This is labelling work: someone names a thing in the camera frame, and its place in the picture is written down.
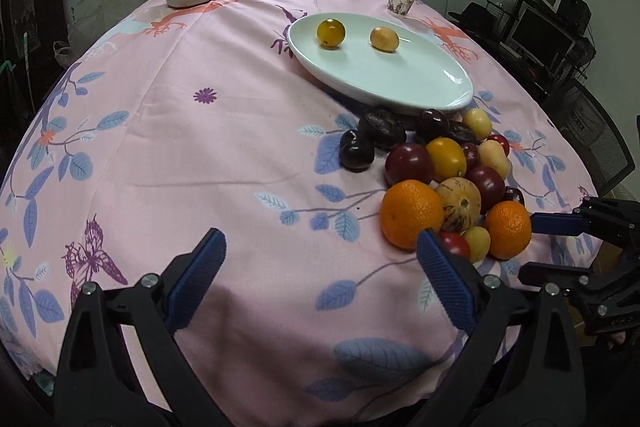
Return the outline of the small dark cherry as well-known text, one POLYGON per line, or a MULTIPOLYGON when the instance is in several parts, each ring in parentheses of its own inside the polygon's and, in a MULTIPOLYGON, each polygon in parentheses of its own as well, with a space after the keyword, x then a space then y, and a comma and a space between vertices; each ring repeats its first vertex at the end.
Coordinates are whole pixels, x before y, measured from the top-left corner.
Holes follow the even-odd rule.
POLYGON ((374 161, 374 147, 357 130, 348 130, 341 136, 338 161, 352 172, 367 170, 374 161))

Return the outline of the yellow orange tomato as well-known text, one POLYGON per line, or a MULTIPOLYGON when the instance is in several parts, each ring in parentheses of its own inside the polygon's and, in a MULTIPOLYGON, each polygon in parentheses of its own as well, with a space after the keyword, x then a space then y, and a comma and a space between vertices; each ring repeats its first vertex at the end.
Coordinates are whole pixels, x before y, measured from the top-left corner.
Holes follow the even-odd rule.
POLYGON ((465 176, 466 159, 462 147, 457 142, 449 138, 437 138, 425 148, 432 161, 436 182, 465 176))

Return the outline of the large orange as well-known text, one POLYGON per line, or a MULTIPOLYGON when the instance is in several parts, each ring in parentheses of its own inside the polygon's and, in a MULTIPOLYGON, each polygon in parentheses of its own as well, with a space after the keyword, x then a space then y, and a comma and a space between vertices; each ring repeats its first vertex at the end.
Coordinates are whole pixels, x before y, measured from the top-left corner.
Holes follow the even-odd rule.
POLYGON ((419 234, 428 229, 439 232, 444 224, 444 208, 438 194, 427 184, 406 180, 384 194, 378 221, 388 243, 403 251, 414 251, 419 234))

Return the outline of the dark red cherry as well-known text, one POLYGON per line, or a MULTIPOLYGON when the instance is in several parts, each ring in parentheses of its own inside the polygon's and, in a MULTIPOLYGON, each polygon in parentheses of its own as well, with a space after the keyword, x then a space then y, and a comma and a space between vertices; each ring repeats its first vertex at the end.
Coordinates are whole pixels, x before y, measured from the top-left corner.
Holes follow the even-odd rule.
POLYGON ((474 143, 463 143, 461 145, 466 162, 466 171, 471 171, 480 165, 480 151, 474 143))

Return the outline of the dark red plum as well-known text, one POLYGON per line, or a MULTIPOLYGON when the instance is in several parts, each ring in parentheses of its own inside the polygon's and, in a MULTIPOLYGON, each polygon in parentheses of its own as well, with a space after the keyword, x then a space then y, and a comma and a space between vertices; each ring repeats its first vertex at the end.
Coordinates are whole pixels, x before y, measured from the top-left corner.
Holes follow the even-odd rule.
POLYGON ((430 184, 434 180, 431 156, 421 144, 399 144, 386 157, 384 176, 389 186, 407 180, 430 184))

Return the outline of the pale yellow round fruit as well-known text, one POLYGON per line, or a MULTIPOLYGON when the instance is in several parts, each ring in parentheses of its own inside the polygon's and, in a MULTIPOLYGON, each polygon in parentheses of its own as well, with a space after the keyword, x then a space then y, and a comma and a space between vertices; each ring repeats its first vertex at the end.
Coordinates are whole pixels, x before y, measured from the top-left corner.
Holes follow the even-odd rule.
POLYGON ((477 140, 484 141, 492 133, 492 121, 483 109, 467 110, 463 115, 462 122, 473 131, 477 140))

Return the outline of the small tan longan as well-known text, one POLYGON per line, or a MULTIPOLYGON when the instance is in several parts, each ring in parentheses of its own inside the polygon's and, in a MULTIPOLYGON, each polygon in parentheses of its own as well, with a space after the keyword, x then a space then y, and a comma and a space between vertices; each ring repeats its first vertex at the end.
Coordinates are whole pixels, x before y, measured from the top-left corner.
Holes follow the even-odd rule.
POLYGON ((399 46, 397 32, 386 26, 378 26, 370 32, 370 45, 385 53, 394 53, 399 46))

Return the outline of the green yellow tomato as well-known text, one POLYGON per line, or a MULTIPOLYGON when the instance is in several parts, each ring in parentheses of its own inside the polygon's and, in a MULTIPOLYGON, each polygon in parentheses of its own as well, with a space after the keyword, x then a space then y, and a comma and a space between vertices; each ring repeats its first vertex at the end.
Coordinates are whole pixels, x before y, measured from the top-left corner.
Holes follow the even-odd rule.
POLYGON ((327 18, 317 27, 317 38, 322 48, 335 49, 346 37, 346 29, 342 22, 335 18, 327 18))

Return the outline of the dark water chestnut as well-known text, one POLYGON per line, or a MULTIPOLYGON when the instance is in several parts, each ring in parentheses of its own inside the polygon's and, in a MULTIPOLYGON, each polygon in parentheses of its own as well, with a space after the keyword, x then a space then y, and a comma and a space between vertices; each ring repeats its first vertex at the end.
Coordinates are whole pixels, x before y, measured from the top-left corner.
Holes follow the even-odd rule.
POLYGON ((366 109, 359 118, 358 131, 375 148, 386 152, 407 141, 404 125, 385 107, 366 109))
POLYGON ((447 136, 460 145, 463 145, 465 143, 472 143, 474 145, 477 145, 478 143, 480 143, 480 140, 477 139, 475 132, 469 126, 463 124, 463 122, 461 121, 450 121, 447 136))

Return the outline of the round tan pear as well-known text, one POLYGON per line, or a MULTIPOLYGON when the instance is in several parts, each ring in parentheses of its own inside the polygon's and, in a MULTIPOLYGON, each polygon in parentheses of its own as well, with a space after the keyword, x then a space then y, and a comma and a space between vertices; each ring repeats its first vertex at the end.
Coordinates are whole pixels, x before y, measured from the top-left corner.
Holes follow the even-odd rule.
POLYGON ((491 238, 483 227, 471 227, 462 237, 470 247, 470 261, 472 263, 483 260, 489 253, 491 238))

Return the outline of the small orange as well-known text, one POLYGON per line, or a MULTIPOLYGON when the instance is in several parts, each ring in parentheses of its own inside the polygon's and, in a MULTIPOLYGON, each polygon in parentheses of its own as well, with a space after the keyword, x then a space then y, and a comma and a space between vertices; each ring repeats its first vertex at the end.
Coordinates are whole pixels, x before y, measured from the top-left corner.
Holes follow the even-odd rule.
POLYGON ((532 240, 529 213, 513 200, 492 207, 484 225, 490 235, 489 254, 499 260, 510 260, 521 254, 532 240))

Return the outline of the striped pepino melon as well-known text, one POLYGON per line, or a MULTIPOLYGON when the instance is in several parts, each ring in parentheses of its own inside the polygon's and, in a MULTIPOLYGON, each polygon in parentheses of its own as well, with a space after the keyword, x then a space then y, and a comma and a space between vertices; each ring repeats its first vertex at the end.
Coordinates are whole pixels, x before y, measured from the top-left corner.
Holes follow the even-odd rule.
POLYGON ((444 210, 444 231, 461 234, 480 219, 482 196, 471 181, 455 176, 442 181, 435 192, 444 210))

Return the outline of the small red cherry tomato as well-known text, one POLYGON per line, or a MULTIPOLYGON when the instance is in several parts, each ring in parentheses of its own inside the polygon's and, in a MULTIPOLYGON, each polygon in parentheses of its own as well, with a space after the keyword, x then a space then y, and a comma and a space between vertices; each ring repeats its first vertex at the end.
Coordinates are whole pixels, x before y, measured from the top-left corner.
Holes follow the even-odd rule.
POLYGON ((439 239, 450 254, 465 259, 471 258, 471 248, 462 235, 456 232, 440 231, 439 239))

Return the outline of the large red plum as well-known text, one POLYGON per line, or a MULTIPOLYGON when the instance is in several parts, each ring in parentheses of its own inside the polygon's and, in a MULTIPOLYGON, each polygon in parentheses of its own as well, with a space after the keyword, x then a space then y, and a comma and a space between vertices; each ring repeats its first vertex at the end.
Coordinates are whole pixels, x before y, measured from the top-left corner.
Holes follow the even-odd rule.
POLYGON ((500 174, 491 167, 477 166, 469 170, 465 178, 471 181, 480 192, 480 209, 482 213, 491 210, 501 202, 506 191, 506 184, 500 174))

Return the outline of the dark purple cherry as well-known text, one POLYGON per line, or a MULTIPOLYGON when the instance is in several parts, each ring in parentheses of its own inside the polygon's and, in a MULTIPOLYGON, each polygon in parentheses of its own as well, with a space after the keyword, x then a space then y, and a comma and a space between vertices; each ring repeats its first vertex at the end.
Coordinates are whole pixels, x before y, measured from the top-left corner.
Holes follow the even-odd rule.
POLYGON ((449 120, 444 113, 437 109, 424 109, 416 120, 414 127, 414 139, 421 144, 446 135, 449 130, 449 120))

